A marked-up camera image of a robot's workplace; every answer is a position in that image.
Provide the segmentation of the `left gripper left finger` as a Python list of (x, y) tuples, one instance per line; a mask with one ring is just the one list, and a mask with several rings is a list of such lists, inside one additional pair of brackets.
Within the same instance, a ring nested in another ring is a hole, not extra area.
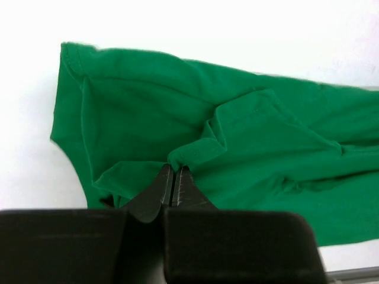
[(2, 283), (165, 283), (160, 214), (174, 172), (164, 165), (120, 209), (1, 212)]

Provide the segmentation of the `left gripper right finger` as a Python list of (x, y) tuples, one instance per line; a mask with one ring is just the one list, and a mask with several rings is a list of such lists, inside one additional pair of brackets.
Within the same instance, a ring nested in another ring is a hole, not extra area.
[(189, 168), (163, 213), (168, 283), (326, 283), (311, 227), (291, 212), (217, 209)]

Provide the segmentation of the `green t shirt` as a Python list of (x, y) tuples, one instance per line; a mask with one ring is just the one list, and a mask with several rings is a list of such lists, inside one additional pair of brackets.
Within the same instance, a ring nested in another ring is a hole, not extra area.
[(188, 166), (220, 209), (288, 211), (320, 246), (378, 238), (378, 92), (63, 43), (51, 139), (89, 208)]

